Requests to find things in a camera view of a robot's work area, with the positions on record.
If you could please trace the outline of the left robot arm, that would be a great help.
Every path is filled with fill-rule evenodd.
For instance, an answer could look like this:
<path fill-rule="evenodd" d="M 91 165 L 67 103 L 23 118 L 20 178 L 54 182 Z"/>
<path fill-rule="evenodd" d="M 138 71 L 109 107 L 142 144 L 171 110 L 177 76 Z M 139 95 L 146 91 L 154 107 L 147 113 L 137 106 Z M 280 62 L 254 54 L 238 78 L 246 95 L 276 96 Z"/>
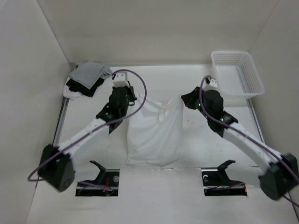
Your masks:
<path fill-rule="evenodd" d="M 48 144 L 43 149 L 38 175 L 57 191 L 67 190 L 76 173 L 72 156 L 92 137 L 107 137 L 118 128 L 136 100 L 132 86 L 113 87 L 108 103 L 88 126 L 60 145 Z"/>

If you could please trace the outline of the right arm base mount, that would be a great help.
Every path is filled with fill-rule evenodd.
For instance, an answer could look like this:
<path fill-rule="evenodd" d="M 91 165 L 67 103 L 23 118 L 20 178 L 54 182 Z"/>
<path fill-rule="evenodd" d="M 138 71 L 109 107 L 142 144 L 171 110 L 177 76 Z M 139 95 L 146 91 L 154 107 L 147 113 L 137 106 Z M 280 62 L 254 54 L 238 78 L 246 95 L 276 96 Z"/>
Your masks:
<path fill-rule="evenodd" d="M 216 168 L 201 170 L 205 196 L 247 196 L 245 183 L 229 179 L 226 173 L 233 163 L 234 160 L 227 160 Z"/>

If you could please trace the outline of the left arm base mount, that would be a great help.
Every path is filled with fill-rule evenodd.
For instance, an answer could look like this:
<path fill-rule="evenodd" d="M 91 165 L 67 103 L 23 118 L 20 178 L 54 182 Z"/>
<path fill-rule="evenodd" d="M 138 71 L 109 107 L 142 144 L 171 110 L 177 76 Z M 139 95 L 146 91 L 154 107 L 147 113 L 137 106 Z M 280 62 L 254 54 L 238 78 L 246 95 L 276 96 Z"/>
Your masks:
<path fill-rule="evenodd" d="M 76 186 L 75 196 L 118 196 L 120 170 L 106 169 L 96 161 L 90 161 L 90 163 L 97 167 L 97 175 L 94 178 L 88 176 L 87 180 L 79 181 Z"/>

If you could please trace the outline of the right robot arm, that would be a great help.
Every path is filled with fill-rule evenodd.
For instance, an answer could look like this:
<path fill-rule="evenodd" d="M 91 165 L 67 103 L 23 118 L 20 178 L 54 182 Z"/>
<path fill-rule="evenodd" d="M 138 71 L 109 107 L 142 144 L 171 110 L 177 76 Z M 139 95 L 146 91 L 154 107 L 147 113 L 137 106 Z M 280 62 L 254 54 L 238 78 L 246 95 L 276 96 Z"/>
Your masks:
<path fill-rule="evenodd" d="M 299 184 L 299 168 L 296 157 L 283 155 L 270 148 L 239 123 L 223 107 L 223 98 L 216 90 L 204 91 L 196 87 L 181 96 L 185 107 L 199 111 L 210 129 L 243 151 L 261 169 L 257 185 L 268 198 L 277 201 Z"/>

